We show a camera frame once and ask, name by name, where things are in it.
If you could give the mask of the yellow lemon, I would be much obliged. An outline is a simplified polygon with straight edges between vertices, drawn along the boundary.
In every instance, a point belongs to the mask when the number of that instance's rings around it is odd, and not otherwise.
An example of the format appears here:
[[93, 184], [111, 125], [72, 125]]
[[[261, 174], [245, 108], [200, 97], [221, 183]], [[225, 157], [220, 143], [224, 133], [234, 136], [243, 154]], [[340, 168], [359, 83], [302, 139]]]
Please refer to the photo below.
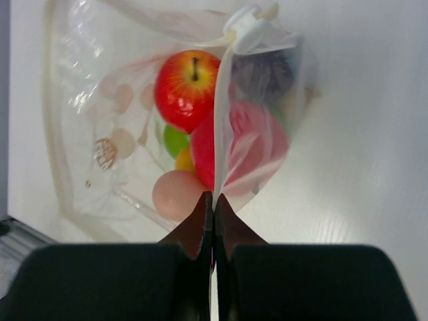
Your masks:
[[195, 166], [191, 155], [190, 146], [186, 146], [175, 159], [175, 170], [195, 173]]

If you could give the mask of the pale pink egg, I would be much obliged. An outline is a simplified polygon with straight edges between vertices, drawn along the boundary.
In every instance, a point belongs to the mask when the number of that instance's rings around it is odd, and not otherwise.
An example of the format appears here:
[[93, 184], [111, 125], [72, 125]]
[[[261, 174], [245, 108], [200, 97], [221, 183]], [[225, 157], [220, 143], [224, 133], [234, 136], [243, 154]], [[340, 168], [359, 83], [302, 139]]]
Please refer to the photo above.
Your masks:
[[173, 170], [163, 174], [152, 189], [152, 202], [165, 219], [181, 222], [195, 208], [199, 197], [208, 188], [190, 171]]

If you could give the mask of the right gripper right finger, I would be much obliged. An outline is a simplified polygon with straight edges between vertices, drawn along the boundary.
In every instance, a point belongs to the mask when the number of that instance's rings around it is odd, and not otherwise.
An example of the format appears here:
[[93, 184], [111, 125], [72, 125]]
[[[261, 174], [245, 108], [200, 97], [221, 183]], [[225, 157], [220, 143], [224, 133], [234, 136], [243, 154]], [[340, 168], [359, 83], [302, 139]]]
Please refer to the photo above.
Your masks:
[[269, 244], [224, 196], [215, 216], [220, 320], [415, 320], [389, 257], [369, 245]]

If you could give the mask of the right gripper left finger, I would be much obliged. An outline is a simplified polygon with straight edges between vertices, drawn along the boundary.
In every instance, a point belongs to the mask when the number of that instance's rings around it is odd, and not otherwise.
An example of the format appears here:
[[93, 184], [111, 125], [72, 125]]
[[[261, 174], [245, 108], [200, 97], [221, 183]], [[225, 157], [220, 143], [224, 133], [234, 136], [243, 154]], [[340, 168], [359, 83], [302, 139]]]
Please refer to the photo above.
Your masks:
[[52, 244], [31, 252], [2, 320], [209, 320], [212, 194], [156, 243]]

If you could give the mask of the red apple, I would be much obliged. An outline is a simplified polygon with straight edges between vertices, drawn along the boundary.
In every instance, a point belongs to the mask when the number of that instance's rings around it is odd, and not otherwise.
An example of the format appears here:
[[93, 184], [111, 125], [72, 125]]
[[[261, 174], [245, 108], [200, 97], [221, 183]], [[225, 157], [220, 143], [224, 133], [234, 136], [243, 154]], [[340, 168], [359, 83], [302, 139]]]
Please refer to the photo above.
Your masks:
[[217, 56], [196, 49], [165, 61], [154, 83], [154, 100], [168, 125], [190, 134], [213, 110], [220, 63]]
[[[231, 103], [231, 148], [225, 153], [228, 179], [224, 194], [240, 197], [258, 193], [282, 165], [288, 139], [280, 121], [265, 108], [245, 101]], [[208, 189], [215, 183], [214, 120], [210, 112], [191, 134], [196, 172]]]

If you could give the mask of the clear dotted zip bag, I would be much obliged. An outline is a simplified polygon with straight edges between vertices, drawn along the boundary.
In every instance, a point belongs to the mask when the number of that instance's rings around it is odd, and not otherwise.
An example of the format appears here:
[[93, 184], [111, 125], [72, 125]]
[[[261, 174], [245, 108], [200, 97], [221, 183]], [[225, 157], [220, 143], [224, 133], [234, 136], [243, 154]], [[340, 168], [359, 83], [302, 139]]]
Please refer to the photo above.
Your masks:
[[96, 241], [247, 206], [283, 165], [318, 60], [276, 3], [50, 1], [44, 104], [60, 215]]

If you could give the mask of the green pear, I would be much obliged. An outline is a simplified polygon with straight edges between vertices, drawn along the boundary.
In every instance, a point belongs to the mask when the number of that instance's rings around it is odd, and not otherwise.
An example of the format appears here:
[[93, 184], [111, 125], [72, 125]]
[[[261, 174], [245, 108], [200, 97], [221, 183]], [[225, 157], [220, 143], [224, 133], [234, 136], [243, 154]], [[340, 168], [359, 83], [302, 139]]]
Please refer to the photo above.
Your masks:
[[163, 130], [163, 141], [166, 151], [176, 159], [179, 153], [189, 145], [189, 135], [166, 125]]

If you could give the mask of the red apple front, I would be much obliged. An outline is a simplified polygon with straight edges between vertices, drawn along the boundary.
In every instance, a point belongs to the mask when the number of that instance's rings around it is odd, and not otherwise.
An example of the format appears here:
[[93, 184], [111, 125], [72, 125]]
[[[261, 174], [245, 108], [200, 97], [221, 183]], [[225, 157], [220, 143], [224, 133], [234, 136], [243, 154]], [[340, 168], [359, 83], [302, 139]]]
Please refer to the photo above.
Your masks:
[[190, 134], [213, 110], [220, 63], [217, 56], [196, 49], [165, 61], [154, 83], [154, 100], [168, 125]]

